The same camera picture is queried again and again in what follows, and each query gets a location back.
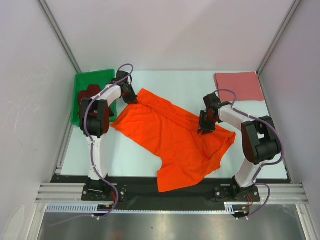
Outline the orange t-shirt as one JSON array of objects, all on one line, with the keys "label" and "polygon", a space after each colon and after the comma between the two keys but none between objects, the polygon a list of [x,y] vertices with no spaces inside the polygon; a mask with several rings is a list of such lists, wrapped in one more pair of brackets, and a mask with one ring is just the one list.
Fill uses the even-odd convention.
[{"label": "orange t-shirt", "polygon": [[191,187],[220,169],[236,133],[220,126],[198,134],[199,117],[142,89],[137,104],[128,104],[111,127],[161,158],[160,193]]}]

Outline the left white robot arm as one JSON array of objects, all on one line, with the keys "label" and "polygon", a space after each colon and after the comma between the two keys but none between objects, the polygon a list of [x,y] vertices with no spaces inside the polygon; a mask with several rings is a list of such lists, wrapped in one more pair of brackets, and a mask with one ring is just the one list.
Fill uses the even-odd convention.
[{"label": "left white robot arm", "polygon": [[92,194],[99,200],[105,200],[112,191],[101,145],[109,131],[110,118],[115,116],[111,105],[117,99],[123,99],[126,104],[138,102],[132,87],[132,74],[120,69],[104,87],[90,83],[78,94],[79,127],[87,139],[91,163],[83,189],[86,197]]}]

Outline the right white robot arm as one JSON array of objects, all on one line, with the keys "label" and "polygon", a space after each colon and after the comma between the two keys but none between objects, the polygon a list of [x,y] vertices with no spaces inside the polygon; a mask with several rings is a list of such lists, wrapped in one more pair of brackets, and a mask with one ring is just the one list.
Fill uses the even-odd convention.
[{"label": "right white robot arm", "polygon": [[256,179],[263,169],[269,166],[276,155],[283,155],[282,142],[271,117],[255,117],[234,106],[234,102],[222,102],[216,92],[203,98],[205,110],[199,115],[198,133],[205,135],[218,130],[219,123],[228,123],[241,132],[243,164],[232,177],[230,185],[216,186],[216,202],[244,202],[249,195],[256,193]]}]

